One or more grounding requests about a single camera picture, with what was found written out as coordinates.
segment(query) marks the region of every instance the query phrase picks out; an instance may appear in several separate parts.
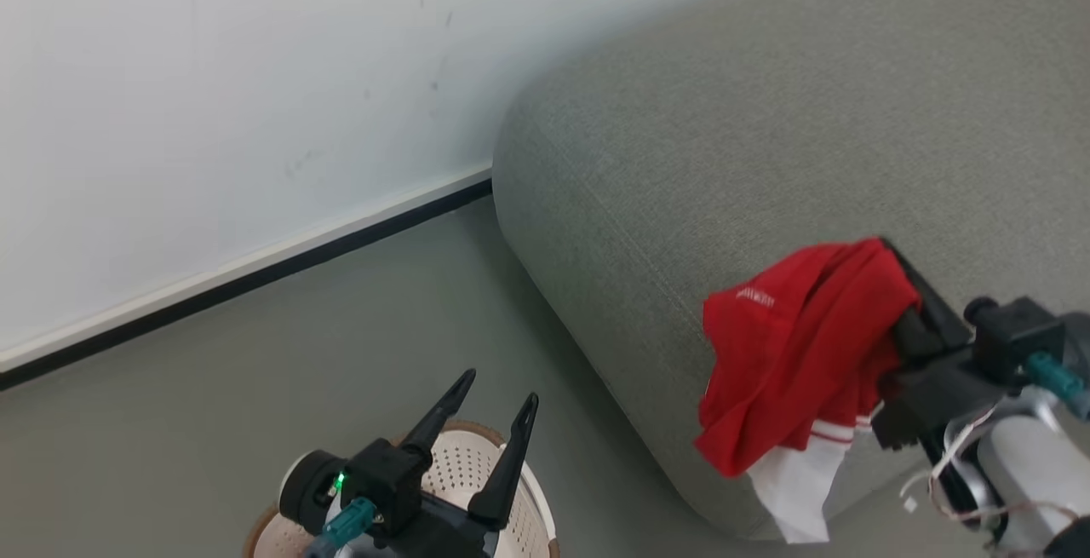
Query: black baseboard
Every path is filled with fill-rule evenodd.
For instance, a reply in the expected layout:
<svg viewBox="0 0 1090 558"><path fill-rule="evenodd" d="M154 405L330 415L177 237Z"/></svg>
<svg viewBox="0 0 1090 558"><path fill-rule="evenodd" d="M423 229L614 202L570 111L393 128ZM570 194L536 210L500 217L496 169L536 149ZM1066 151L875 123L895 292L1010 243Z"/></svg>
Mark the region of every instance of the black baseboard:
<svg viewBox="0 0 1090 558"><path fill-rule="evenodd" d="M124 341L142 336L142 333L148 333L155 329L162 328L171 324L171 322L178 322L180 318L186 318L191 314L199 313L199 311L210 308L210 306L218 305L218 303L241 296L246 291L256 290L258 287L272 283L276 279L283 279L286 276L306 270L308 267L317 266L317 264L328 263L330 259L336 258L336 256L342 256L343 254L348 254L348 252L354 252L359 247L365 246L365 244L384 240L386 236L403 231L403 229L412 228L423 223L423 221L431 220L432 217L453 211L459 206L468 205L470 202L479 199L479 197L488 196L491 193L492 179L481 181L479 184L468 186L465 190L459 190L459 192L451 193L449 196L439 197L438 201L428 202L427 205L417 206L416 209L401 213L400 216L390 217L389 220L380 221L380 223L373 225L373 227L351 232L351 234L340 236L338 240L331 240L320 247L311 248L310 252L303 252L299 256L292 256L292 258L272 264L271 267L265 267L259 271L240 276L234 281L223 283L220 287L214 287L214 289L204 291L204 293L196 294L196 296L186 299L185 301L175 302L165 310L155 311L155 313L147 314L141 318L134 318L129 324L117 326L117 328L104 333L97 333L97 336L87 338L85 341L78 341L78 343L59 349L59 351L53 353L47 353L47 355L40 359L28 361L28 363L12 368L7 373L0 373L0 392L24 384L27 380L41 377L45 373L68 366L74 363L74 361L82 361L95 355L95 353L113 348L113 345L120 345Z"/></svg>

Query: white basket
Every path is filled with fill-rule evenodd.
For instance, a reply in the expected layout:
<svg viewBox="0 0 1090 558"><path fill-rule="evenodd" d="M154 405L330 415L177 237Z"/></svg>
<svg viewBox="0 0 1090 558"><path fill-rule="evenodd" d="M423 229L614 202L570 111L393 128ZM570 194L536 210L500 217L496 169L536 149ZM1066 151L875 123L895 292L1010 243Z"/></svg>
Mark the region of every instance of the white basket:
<svg viewBox="0 0 1090 558"><path fill-rule="evenodd" d="M504 439L494 429L477 423L451 421L443 428L432 449L434 463L424 474L421 488L440 499L467 508L470 498L484 487ZM298 558L311 543L299 524L282 518L276 508L262 515L250 535L244 558ZM559 558L553 512L541 485L526 464L511 507L511 519L499 533L495 558Z"/></svg>

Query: gray sofa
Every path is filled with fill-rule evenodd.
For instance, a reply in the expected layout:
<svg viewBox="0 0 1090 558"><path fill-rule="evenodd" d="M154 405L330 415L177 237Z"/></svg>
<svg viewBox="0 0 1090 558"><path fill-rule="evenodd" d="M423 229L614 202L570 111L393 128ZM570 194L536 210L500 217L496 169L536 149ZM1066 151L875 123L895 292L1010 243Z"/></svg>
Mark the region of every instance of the gray sofa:
<svg viewBox="0 0 1090 558"><path fill-rule="evenodd" d="M493 177L511 247L681 496L774 537L692 448L701 303L885 234L957 305L1090 308L1090 0L707 0L528 89ZM857 441L826 514L919 460Z"/></svg>

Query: cable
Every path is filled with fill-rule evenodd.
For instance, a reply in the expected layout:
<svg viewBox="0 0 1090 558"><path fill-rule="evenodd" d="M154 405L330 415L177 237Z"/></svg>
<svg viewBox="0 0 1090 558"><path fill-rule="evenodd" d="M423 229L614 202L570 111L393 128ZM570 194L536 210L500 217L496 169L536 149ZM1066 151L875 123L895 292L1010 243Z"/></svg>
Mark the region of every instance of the cable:
<svg viewBox="0 0 1090 558"><path fill-rule="evenodd" d="M940 513L942 513L943 515L945 515L946 518L948 518L954 522L960 523L960 522L967 522L969 520L984 520L988 518L997 518L1000 515L1006 515L1008 513L1017 511L1026 511L1029 509L1052 509L1063 514L1064 517L1068 518L1071 522L1078 520L1079 514L1076 513L1070 508L1047 500L1027 500L1024 502L1017 502L1015 505L1008 505L995 509L977 509L973 511L967 511L965 513L958 513L957 511L950 509L948 506L943 505L938 501L937 493L935 493L935 481L937 481L938 476L942 475L943 471L945 471L946 468L949 466L950 461L953 461L954 457L958 454L965 442L969 440L969 437L972 435L973 430L979 428L982 425L982 423L988 422L988 420L992 417L992 414L995 413L996 407L997 404L993 405L992 408L989 408L988 411L985 411L981 415L978 415L976 420L973 420L965 428L962 428L961 432L954 437L954 440L950 441L950 445L943 453L943 457L938 458L938 462L936 462L931 470L920 471L919 473L916 473L915 475L909 477L909 480L900 488L900 498L905 498L905 494L909 490L909 488L912 487L913 484L916 484L920 480L927 480L928 498L930 499L931 505ZM996 554L994 542L991 544L991 546L993 556L1001 556L1000 554ZM1008 556L1010 558L1015 558L1019 556L1040 556L1040 555L1041 555L1040 553L1027 554L1025 551L1018 551L1018 553L1006 553L1002 556Z"/></svg>
<svg viewBox="0 0 1090 558"><path fill-rule="evenodd" d="M305 558L334 558L341 547L367 532L374 522L375 505L360 497L322 529L303 553Z"/></svg>

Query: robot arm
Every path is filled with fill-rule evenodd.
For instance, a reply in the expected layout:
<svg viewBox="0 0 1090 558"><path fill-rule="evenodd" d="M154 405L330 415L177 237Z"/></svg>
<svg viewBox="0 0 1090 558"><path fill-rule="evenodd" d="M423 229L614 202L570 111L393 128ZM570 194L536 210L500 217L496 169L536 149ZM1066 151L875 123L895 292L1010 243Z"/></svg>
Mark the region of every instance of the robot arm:
<svg viewBox="0 0 1090 558"><path fill-rule="evenodd" d="M989 531L997 551L1090 556L1090 460L1052 413L1062 400L1077 418L1090 414L1090 316L1055 317L1025 298L977 299L965 313L973 338L897 256L923 303L894 329L903 366L880 384L880 445L918 442L934 465L932 500L949 519ZM948 507L932 494L936 484Z"/></svg>
<svg viewBox="0 0 1090 558"><path fill-rule="evenodd" d="M537 415L531 393L510 440L467 509L421 492L432 447L465 400L468 371L427 415L393 446L377 439L350 459L313 451L295 463L280 490L284 518L315 535L306 558L491 558L507 526Z"/></svg>

